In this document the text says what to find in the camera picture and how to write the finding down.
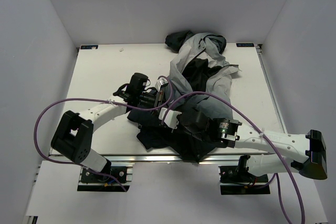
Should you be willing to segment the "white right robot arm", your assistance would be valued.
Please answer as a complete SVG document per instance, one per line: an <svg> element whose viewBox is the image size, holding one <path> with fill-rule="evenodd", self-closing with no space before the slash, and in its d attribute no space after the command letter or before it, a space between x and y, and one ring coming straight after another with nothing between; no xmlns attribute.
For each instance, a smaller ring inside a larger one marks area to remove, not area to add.
<svg viewBox="0 0 336 224"><path fill-rule="evenodd" d="M177 116L178 124L199 141L216 148L249 148L266 155L245 154L239 159L238 177L247 182L267 173L285 173L290 169L303 177L327 179L326 145L322 133L307 134L258 132L238 120L211 119L200 111L190 110Z"/></svg>

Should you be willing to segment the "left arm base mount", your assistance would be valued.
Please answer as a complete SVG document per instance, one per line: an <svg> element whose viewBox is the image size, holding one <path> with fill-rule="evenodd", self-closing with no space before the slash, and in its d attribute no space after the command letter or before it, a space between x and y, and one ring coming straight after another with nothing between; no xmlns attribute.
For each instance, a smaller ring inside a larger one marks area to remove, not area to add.
<svg viewBox="0 0 336 224"><path fill-rule="evenodd" d="M129 190L132 174L131 166L111 166L110 176L98 175L87 168L82 168L77 191L125 193Z"/></svg>

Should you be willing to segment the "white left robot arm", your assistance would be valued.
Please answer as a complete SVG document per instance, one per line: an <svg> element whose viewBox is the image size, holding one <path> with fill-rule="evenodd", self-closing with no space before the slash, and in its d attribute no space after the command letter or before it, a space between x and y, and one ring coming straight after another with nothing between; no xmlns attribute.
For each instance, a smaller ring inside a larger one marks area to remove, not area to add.
<svg viewBox="0 0 336 224"><path fill-rule="evenodd" d="M108 100L81 112L65 112L51 140L51 148L74 164L92 170L98 181L108 180L111 162L91 148L92 136L98 128L131 110L157 112L167 105L170 99L164 95L172 91L170 80L161 76L150 88L146 86L148 81L148 76L136 72Z"/></svg>

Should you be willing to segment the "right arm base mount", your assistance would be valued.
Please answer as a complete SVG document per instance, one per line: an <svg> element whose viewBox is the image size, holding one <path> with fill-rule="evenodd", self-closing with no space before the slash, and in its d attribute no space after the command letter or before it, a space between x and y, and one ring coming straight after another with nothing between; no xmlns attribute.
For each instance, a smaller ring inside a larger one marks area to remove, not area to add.
<svg viewBox="0 0 336 224"><path fill-rule="evenodd" d="M220 194L221 195L269 195L268 175L256 177L248 172L247 162L250 155L239 158L234 166L220 166Z"/></svg>

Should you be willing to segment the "dark navy and grey jacket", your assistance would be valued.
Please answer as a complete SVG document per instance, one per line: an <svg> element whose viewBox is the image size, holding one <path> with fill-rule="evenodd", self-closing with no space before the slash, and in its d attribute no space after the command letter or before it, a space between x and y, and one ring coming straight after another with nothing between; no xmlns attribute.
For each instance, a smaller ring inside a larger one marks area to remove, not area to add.
<svg viewBox="0 0 336 224"><path fill-rule="evenodd" d="M238 65L229 63L223 52L226 38L213 33L195 34L190 30L167 35L165 44L177 56L170 62L169 79L173 85L173 99L196 92L180 100L174 110L184 114L200 111L211 119L233 117L232 109L210 97L214 94L230 101L232 76L239 71ZM137 139L147 149L170 147L188 162L199 162L215 146L197 140L182 130L165 128L152 112L131 110L128 120L140 129Z"/></svg>

